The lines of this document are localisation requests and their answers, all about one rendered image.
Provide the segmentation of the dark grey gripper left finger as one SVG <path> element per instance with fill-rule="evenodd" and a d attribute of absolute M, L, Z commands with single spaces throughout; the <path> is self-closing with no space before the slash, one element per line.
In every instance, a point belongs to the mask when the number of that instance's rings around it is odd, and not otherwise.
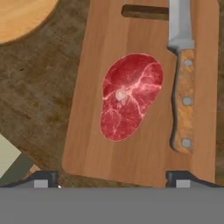
<path fill-rule="evenodd" d="M 35 171 L 30 177 L 3 187 L 57 188 L 58 173 L 56 171 Z"/>

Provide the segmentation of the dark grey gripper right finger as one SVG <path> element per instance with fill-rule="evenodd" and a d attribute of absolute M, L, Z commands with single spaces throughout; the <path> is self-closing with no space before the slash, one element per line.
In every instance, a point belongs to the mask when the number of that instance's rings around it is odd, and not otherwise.
<path fill-rule="evenodd" d="M 167 171 L 165 174 L 166 187 L 172 188 L 193 188 L 193 187 L 212 187 L 221 188 L 212 182 L 197 178 L 189 171 Z"/>

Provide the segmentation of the wooden cutting board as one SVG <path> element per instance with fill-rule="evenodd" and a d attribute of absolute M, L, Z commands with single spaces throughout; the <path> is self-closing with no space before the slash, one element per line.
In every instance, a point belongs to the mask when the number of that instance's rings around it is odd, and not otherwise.
<path fill-rule="evenodd" d="M 193 147 L 172 149 L 172 86 L 176 55 L 167 49 L 168 0 L 90 0 L 62 159 L 73 175 L 162 187 L 167 171 L 214 180 L 218 0 L 190 0 L 195 50 Z M 163 69 L 163 84 L 139 128 L 122 141 L 101 132 L 102 82 L 121 57 L 146 53 Z"/>

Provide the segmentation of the raw red meat steak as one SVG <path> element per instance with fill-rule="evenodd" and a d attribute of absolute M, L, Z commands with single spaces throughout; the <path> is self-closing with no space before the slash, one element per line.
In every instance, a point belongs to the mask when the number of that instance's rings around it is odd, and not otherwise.
<path fill-rule="evenodd" d="M 116 61 L 102 82 L 101 133 L 114 142 L 130 137 L 157 99 L 163 69 L 146 53 L 131 53 Z"/>

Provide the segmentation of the round wooden plate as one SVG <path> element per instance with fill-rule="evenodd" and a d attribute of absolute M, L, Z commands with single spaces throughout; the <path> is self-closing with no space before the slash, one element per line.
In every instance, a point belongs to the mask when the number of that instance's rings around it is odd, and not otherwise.
<path fill-rule="evenodd" d="M 0 45 L 20 39 L 40 26 L 59 0 L 0 0 Z"/>

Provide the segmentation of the wooden-handled kitchen knife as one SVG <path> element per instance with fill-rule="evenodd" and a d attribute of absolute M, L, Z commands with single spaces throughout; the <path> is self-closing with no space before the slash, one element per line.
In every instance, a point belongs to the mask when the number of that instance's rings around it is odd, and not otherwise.
<path fill-rule="evenodd" d="M 195 50 L 190 0 L 168 0 L 169 37 L 167 49 L 177 57 L 171 92 L 173 126 L 170 145 L 189 153 L 193 148 Z"/>

